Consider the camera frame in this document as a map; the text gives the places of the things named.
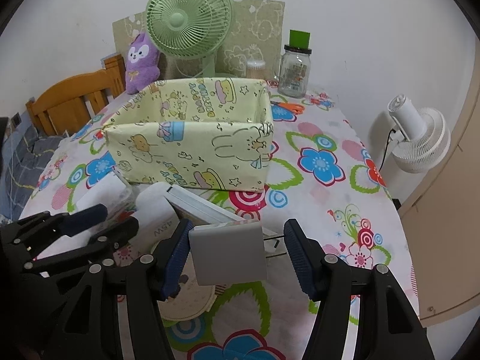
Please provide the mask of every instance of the stuffed animal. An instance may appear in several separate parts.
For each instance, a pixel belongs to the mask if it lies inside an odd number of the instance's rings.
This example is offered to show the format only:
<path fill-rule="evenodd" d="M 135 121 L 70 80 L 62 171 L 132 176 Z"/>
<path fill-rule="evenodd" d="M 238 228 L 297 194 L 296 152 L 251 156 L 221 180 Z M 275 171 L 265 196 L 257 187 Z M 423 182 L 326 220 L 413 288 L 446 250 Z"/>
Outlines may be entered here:
<path fill-rule="evenodd" d="M 140 92 L 160 76 L 158 60 L 160 51 L 145 32 L 140 32 L 130 44 L 127 55 L 125 82 L 127 93 L 132 95 Z"/>

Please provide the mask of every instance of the storage box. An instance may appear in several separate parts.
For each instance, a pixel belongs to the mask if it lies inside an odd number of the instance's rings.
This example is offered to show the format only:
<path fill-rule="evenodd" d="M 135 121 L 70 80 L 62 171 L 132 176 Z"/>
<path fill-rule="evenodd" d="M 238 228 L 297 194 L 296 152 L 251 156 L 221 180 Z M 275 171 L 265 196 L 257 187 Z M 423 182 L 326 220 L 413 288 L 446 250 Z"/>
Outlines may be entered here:
<path fill-rule="evenodd" d="M 130 182 L 237 191 L 265 184 L 273 119 L 262 80 L 156 81 L 103 130 Z"/>

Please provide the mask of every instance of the floral tablecloth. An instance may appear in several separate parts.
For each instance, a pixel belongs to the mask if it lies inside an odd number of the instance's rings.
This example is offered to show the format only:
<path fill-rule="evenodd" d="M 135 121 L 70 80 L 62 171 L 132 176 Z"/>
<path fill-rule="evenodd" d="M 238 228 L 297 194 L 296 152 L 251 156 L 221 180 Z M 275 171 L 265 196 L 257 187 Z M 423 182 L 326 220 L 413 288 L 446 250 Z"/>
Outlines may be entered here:
<path fill-rule="evenodd" d="M 415 276 L 400 219 L 382 177 L 355 131 L 321 91 L 300 100 L 268 81 L 274 141 L 262 193 L 193 192 L 281 232 L 296 218 L 307 237 L 352 266 L 390 267 L 418 312 Z M 128 98 L 116 99 L 62 142 L 22 217 L 75 210 L 75 203 L 115 167 L 100 126 Z M 177 359 L 300 359 L 318 304 L 302 293 L 289 257 L 267 260 L 268 280 L 233 285 L 210 311 L 166 331 Z M 353 357 L 359 298 L 352 297 L 344 359 Z"/>

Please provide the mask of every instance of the round coaster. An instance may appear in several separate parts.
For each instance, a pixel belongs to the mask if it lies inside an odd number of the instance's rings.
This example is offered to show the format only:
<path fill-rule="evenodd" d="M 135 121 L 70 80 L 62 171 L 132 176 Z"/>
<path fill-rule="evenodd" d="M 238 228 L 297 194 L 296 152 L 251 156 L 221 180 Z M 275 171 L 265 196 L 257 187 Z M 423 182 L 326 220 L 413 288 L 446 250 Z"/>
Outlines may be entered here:
<path fill-rule="evenodd" d="M 188 321 L 208 311 L 215 298 L 215 286 L 199 286 L 197 284 L 194 262 L 189 253 L 178 281 L 177 291 L 165 302 L 157 303 L 163 319 Z"/>

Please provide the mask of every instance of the wooden cabinet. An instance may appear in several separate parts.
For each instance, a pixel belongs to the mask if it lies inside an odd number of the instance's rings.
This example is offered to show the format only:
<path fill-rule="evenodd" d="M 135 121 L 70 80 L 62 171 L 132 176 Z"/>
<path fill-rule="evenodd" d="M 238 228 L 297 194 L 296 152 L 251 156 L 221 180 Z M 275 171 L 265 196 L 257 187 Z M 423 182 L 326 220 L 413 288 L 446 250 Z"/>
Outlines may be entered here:
<path fill-rule="evenodd" d="M 480 103 L 448 163 L 402 224 L 423 325 L 480 304 Z"/>

